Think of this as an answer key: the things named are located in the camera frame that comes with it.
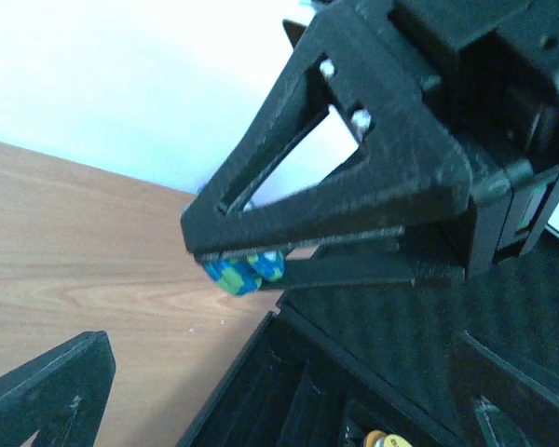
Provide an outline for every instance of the blue object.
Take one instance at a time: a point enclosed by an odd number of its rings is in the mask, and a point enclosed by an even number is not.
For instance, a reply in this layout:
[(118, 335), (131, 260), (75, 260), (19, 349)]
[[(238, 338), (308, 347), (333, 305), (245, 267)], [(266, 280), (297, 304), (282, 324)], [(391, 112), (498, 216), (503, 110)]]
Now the blue object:
[(263, 281), (277, 281), (285, 272), (283, 254), (279, 251), (254, 254), (246, 259), (223, 259), (204, 264), (203, 269), (223, 290), (233, 295), (256, 291)]

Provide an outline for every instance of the bolt head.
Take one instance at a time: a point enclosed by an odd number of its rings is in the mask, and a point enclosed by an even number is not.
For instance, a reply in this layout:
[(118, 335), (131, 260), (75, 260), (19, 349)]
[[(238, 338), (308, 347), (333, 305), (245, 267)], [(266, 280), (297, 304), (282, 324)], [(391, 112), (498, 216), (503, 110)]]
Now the bolt head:
[(352, 114), (351, 123), (354, 131), (356, 132), (356, 136), (362, 140), (362, 138), (364, 138), (371, 129), (373, 119), (371, 118), (371, 114), (369, 114), (368, 110), (360, 109)]
[(335, 65), (331, 59), (326, 59), (319, 64), (319, 71), (323, 78), (327, 81), (335, 75)]

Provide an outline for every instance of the wooden surface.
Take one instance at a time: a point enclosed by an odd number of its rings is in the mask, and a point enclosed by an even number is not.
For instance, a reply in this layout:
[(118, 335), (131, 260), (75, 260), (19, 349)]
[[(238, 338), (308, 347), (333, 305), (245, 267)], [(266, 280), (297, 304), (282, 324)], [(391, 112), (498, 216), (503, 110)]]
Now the wooden surface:
[(0, 375), (106, 330), (117, 370), (96, 445), (175, 445), (275, 308), (276, 293), (230, 297), (194, 265), (191, 199), (0, 143)]

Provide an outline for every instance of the foam padding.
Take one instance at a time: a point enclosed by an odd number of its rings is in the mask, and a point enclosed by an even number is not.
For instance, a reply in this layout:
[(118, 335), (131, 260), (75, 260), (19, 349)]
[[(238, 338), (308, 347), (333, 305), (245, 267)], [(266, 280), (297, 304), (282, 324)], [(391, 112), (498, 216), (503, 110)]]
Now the foam padding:
[(528, 255), (452, 289), (324, 288), (289, 291), (281, 302), (460, 437), (447, 383), (454, 333), (559, 374), (559, 241), (548, 234)]

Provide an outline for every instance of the black bracket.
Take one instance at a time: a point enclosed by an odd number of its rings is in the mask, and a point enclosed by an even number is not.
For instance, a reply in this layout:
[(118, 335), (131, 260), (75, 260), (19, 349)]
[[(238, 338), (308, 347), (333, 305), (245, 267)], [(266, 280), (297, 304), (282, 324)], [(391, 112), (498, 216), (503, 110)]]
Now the black bracket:
[(105, 332), (83, 332), (0, 377), (0, 447), (90, 447), (116, 364)]
[(450, 388), (472, 447), (559, 445), (559, 376), (537, 364), (464, 332), (451, 351)]
[[(424, 286), (454, 282), (431, 271), (468, 278), (531, 251), (559, 202), (559, 0), (322, 3), (307, 27), (284, 22), (293, 55), (181, 219), (197, 262), (406, 245), (429, 227), (424, 251), (290, 261), (264, 288)], [(318, 185), (245, 210), (330, 105), (356, 153)]]

